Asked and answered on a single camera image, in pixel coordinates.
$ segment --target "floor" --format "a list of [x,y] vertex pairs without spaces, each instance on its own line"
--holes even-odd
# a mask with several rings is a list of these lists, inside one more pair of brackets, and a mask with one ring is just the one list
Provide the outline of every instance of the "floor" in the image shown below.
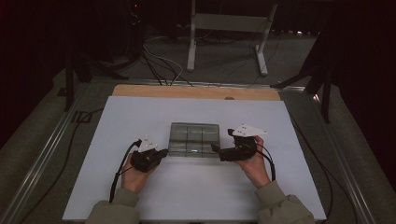
[[[259,35],[208,33],[207,37],[197,39],[193,72],[186,71],[189,48],[187,36],[171,39],[148,34],[145,43],[147,51],[144,54],[151,60],[149,62],[155,71],[164,77],[160,78],[163,85],[166,84],[164,79],[167,79],[168,84],[172,83],[175,73],[169,67],[166,68],[167,65],[161,59],[171,64],[177,75],[180,74],[174,85],[268,88],[268,85],[296,75],[315,43],[315,37],[310,35],[270,34],[264,48],[268,68],[268,76],[264,77],[260,75],[252,50],[259,39]],[[107,96],[120,83],[160,85],[147,63],[141,57],[132,66],[121,69],[119,73],[128,77],[127,81],[114,80],[92,68],[94,77],[91,83],[79,83],[76,79],[78,98],[71,111],[102,108]],[[297,136],[323,207],[329,214],[326,223],[396,223],[395,192],[379,168],[337,87],[332,86],[329,110],[331,123],[325,124],[317,113],[304,109],[318,107],[312,105],[311,96],[300,91],[308,81],[309,78],[302,79],[292,85],[295,88],[282,91],[280,95],[300,126],[301,132],[296,129]],[[54,145],[53,152],[48,155],[50,159],[46,169],[37,174],[39,178],[34,183],[35,188],[23,202],[23,209],[17,211],[19,221],[28,215],[23,223],[66,222],[62,221],[64,208],[100,118],[100,114],[95,113],[89,123],[78,128],[72,139],[77,124],[72,120],[73,113],[64,112],[64,97],[57,95],[59,89],[64,87],[64,71],[54,78],[54,84],[53,90],[0,151],[0,214],[4,214],[37,156],[49,144]],[[64,132],[59,136],[59,141],[49,142],[53,131],[60,129],[60,121],[65,120],[67,122],[61,127]],[[69,144],[69,160],[64,163]],[[64,164],[66,166],[62,175],[47,194],[46,191],[51,188]],[[329,179],[321,164],[332,174]]]

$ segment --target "gray jacket sleeve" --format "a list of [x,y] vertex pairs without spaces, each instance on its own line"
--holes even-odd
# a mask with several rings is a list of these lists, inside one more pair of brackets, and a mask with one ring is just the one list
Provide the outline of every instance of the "gray jacket sleeve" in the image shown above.
[[139,223],[139,212],[134,208],[139,197],[128,189],[118,189],[112,203],[97,203],[86,224],[133,224]]
[[286,196],[276,181],[257,189],[261,208],[258,220],[261,224],[315,223],[314,216],[295,195]]

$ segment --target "person's left hand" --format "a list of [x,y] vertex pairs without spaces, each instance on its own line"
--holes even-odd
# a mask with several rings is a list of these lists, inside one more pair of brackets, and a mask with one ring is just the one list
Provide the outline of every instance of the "person's left hand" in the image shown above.
[[148,171],[147,173],[143,173],[136,170],[132,166],[131,159],[132,153],[128,155],[128,159],[125,162],[125,165],[122,167],[121,187],[138,194],[143,189],[143,187],[145,187],[149,175],[154,172],[155,168]]

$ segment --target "white tag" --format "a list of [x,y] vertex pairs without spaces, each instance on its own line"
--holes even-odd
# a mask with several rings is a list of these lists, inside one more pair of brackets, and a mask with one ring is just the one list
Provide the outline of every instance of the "white tag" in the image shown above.
[[235,136],[241,136],[241,137],[250,137],[250,136],[256,136],[256,135],[261,135],[261,134],[265,134],[266,132],[255,128],[253,126],[249,126],[246,124],[242,124],[241,126],[239,126],[239,128],[237,128],[236,130],[233,131],[233,135]]
[[142,139],[142,143],[140,144],[140,148],[139,148],[138,152],[148,151],[148,150],[156,148],[157,146],[158,146],[158,144],[151,141],[151,139],[149,139],[149,137],[146,135],[145,138]]

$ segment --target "dark background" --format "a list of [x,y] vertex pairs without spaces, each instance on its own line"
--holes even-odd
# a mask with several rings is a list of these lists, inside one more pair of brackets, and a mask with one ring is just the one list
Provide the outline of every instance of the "dark background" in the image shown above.
[[[224,14],[260,16],[260,1],[223,1]],[[143,23],[166,35],[185,35],[190,1],[136,1]],[[1,139],[15,132],[52,88],[72,46],[96,60],[125,52],[126,23],[121,0],[2,1],[0,3]],[[220,1],[198,1],[197,11],[219,12]],[[385,1],[292,1],[279,4],[275,32],[318,35],[304,66],[331,63],[332,83],[360,125],[395,188],[395,6]],[[138,49],[132,45],[131,51]],[[337,57],[329,57],[333,50]]]

